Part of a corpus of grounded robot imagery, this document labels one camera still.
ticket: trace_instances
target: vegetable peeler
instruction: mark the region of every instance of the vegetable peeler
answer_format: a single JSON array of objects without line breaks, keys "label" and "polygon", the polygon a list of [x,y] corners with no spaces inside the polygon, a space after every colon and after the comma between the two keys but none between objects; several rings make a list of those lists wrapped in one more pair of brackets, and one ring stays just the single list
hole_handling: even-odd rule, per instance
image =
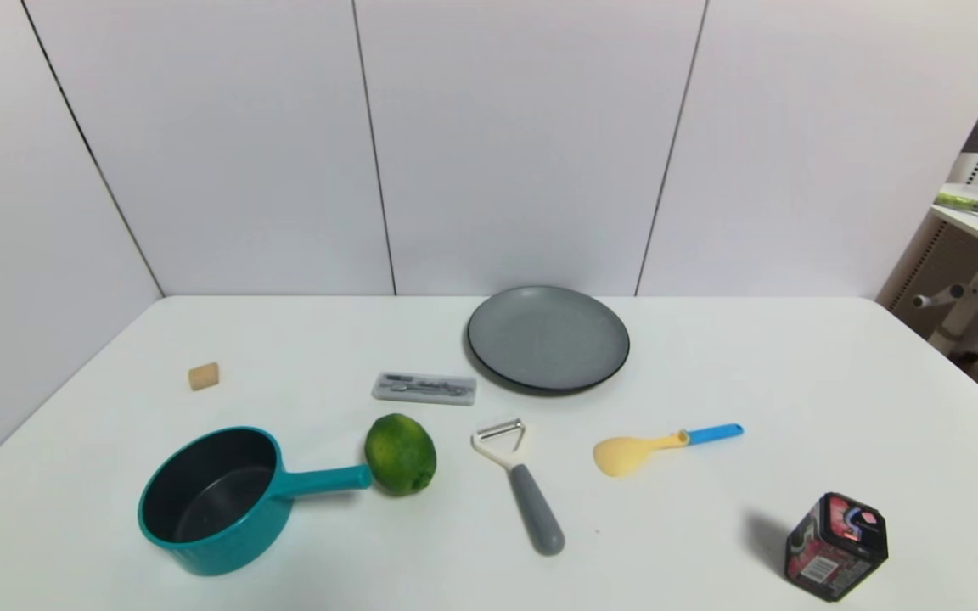
[{"label": "vegetable peeler", "polygon": [[[496,452],[486,446],[486,440],[493,437],[500,437],[501,434],[519,433],[520,437],[515,442],[515,448],[509,453]],[[503,422],[488,429],[478,430],[470,436],[470,444],[482,456],[496,462],[508,470],[508,479],[512,483],[512,491],[515,494],[515,502],[520,506],[520,514],[523,515],[523,522],[527,527],[527,534],[531,535],[531,544],[535,546],[538,553],[543,556],[556,556],[560,550],[564,549],[564,533],[560,531],[560,526],[554,517],[554,511],[546,503],[546,497],[542,495],[535,477],[531,475],[531,470],[523,464],[524,447],[523,441],[526,440],[527,425],[519,418],[508,422]]]}]

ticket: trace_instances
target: plate rim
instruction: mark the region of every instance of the plate rim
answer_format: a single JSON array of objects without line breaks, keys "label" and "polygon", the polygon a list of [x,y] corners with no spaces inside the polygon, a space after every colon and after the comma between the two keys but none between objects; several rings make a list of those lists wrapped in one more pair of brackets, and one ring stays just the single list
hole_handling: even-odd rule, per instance
[{"label": "plate rim", "polygon": [[[590,384],[582,384],[581,386],[567,386],[567,387],[560,387],[560,386],[559,387],[536,386],[536,385],[533,385],[533,384],[529,384],[527,382],[520,382],[518,379],[515,379],[515,378],[509,378],[509,376],[506,376],[506,375],[500,373],[499,371],[494,370],[494,368],[492,367],[492,365],[490,365],[489,363],[486,363],[486,360],[484,359],[484,357],[481,357],[481,355],[478,355],[478,351],[474,347],[474,341],[472,339],[470,339],[470,324],[473,323],[474,317],[477,316],[477,313],[481,310],[481,308],[484,308],[484,306],[485,306],[486,303],[488,303],[489,301],[492,301],[492,299],[494,299],[494,298],[499,297],[499,295],[501,295],[501,294],[512,293],[512,291],[522,290],[522,289],[553,289],[553,290],[563,290],[563,291],[566,291],[566,293],[579,294],[582,297],[585,297],[587,299],[590,299],[591,301],[594,301],[595,303],[598,303],[599,306],[602,306],[603,308],[605,308],[607,311],[609,311],[610,314],[613,314],[613,317],[614,318],[617,318],[617,322],[620,323],[621,324],[621,328],[625,330],[625,355],[621,358],[621,363],[618,364],[617,367],[614,367],[614,371],[609,372],[609,374],[606,375],[605,378],[599,379],[598,382],[592,382]],[[625,321],[622,321],[621,320],[621,317],[620,316],[617,316],[617,312],[614,312],[613,308],[610,308],[609,305],[607,306],[602,301],[598,301],[598,299],[595,299],[594,297],[591,297],[590,294],[581,293],[581,291],[578,291],[578,290],[566,289],[563,286],[553,286],[553,285],[526,285],[526,286],[516,286],[516,287],[512,287],[511,289],[502,290],[502,291],[500,291],[500,293],[490,294],[489,297],[486,297],[486,300],[485,301],[482,301],[481,303],[479,303],[479,305],[477,306],[477,308],[474,309],[474,312],[471,312],[470,313],[470,317],[467,318],[467,320],[466,320],[466,334],[465,335],[466,335],[466,345],[469,345],[469,347],[470,347],[470,353],[472,353],[472,355],[474,355],[474,358],[477,359],[478,362],[481,363],[481,365],[486,368],[486,370],[492,371],[494,375],[500,376],[501,379],[508,380],[508,382],[510,382],[512,384],[515,384],[515,385],[519,385],[519,386],[524,387],[524,388],[531,388],[532,390],[543,390],[543,391],[550,391],[550,392],[560,392],[560,394],[566,394],[566,392],[578,392],[578,391],[581,391],[581,390],[587,390],[587,388],[598,386],[598,385],[602,384],[603,382],[605,382],[605,380],[608,380],[610,378],[613,378],[613,376],[617,375],[617,372],[620,372],[620,370],[621,370],[622,367],[625,367],[625,363],[628,362],[628,357],[632,354],[632,336],[629,335],[628,326],[625,324]]]}]

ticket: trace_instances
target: panel seam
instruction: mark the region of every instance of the panel seam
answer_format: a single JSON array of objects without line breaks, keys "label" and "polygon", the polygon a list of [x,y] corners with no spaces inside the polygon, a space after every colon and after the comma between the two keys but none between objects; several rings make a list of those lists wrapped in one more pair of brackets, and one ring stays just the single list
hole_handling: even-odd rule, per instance
[{"label": "panel seam", "polygon": [[696,28],[696,42],[694,42],[694,53],[689,59],[689,72],[686,73],[686,85],[682,90],[682,103],[678,105],[678,116],[674,120],[674,135],[671,136],[671,147],[666,154],[666,166],[663,167],[663,181],[659,184],[659,196],[655,198],[655,213],[651,216],[651,228],[648,229],[648,243],[644,246],[644,258],[640,260],[640,274],[636,278],[636,290],[632,292],[633,297],[640,295],[640,283],[644,281],[644,268],[648,265],[648,253],[651,251],[651,240],[655,236],[655,222],[659,220],[659,208],[663,205],[663,193],[666,190],[666,178],[671,173],[671,159],[674,159],[674,146],[678,142],[678,132],[682,129],[682,117],[686,113],[686,99],[689,97],[689,86],[692,84],[692,73],[696,66],[696,54],[700,51],[700,39],[704,34],[704,20],[707,19],[707,5],[710,0],[704,0],[704,8],[700,13],[700,26]]},{"label": "panel seam", "polygon": [[364,50],[361,48],[361,23],[357,20],[357,0],[350,0],[353,11],[353,32],[357,35],[357,58],[361,62],[361,83],[364,85],[364,108],[368,115],[368,138],[372,140],[372,161],[376,167],[376,189],[379,193],[379,213],[384,219],[384,244],[387,246],[387,266],[391,269],[391,291],[399,294],[395,281],[395,256],[391,254],[391,231],[387,227],[387,205],[384,204],[384,178],[379,173],[379,154],[376,152],[376,127],[372,122],[372,102],[368,100],[368,71],[364,67]]},{"label": "panel seam", "polygon": [[40,32],[36,30],[36,23],[32,20],[32,14],[28,12],[28,4],[25,0],[20,0],[20,6],[25,11],[25,17],[28,19],[28,26],[32,29],[32,35],[36,38],[37,45],[40,46],[40,52],[43,53],[43,61],[47,63],[48,70],[51,72],[51,77],[55,80],[55,86],[59,87],[59,96],[63,98],[63,104],[66,104],[66,112],[70,113],[70,119],[74,121],[74,127],[78,131],[78,136],[81,136],[81,143],[85,144],[85,150],[89,153],[89,159],[93,160],[93,167],[97,169],[97,175],[100,177],[101,183],[104,185],[104,190],[108,193],[109,199],[112,200],[112,205],[115,206],[115,212],[119,213],[120,221],[123,221],[123,226],[127,229],[127,235],[131,237],[132,244],[135,244],[135,250],[138,251],[138,256],[143,260],[143,265],[146,266],[146,271],[149,272],[150,278],[152,278],[153,285],[156,286],[156,290],[163,299],[167,297],[164,293],[164,289],[160,286],[160,282],[156,279],[156,274],[153,273],[153,267],[150,265],[149,260],[146,258],[146,254],[143,252],[143,247],[138,243],[138,238],[135,237],[135,232],[131,229],[131,223],[128,223],[127,217],[123,214],[123,208],[120,207],[119,200],[116,200],[115,193],[112,193],[112,186],[108,184],[108,178],[104,177],[104,170],[101,170],[100,163],[97,162],[97,155],[93,154],[93,147],[89,146],[89,139],[86,138],[85,132],[82,131],[82,124],[78,123],[77,115],[74,115],[74,108],[70,105],[69,98],[66,97],[66,90],[63,89],[62,81],[59,81],[59,74],[55,73],[55,66],[51,65],[51,58],[48,57],[48,50],[43,46],[43,40],[40,39]]}]

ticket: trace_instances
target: small wooden block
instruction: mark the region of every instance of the small wooden block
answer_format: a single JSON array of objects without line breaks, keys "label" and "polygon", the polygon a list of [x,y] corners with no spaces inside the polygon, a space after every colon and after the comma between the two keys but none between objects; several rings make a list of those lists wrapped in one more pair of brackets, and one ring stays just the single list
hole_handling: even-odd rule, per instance
[{"label": "small wooden block", "polygon": [[202,390],[217,384],[217,363],[195,367],[194,370],[187,372],[187,382],[191,385],[191,390]]}]

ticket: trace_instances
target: blue handle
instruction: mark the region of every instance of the blue handle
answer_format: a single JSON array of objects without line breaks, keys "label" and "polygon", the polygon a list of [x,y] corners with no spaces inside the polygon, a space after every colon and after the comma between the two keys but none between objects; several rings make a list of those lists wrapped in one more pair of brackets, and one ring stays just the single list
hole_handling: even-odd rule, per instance
[{"label": "blue handle", "polygon": [[727,437],[738,437],[745,433],[745,429],[742,429],[741,424],[722,424],[710,429],[686,430],[686,433],[689,434],[689,444],[695,446],[709,441],[725,440]]},{"label": "blue handle", "polygon": [[354,490],[354,488],[369,486],[372,486],[372,469],[369,469],[367,464],[306,473],[280,471],[274,475],[271,495],[289,499],[292,496],[311,495],[315,492]]}]

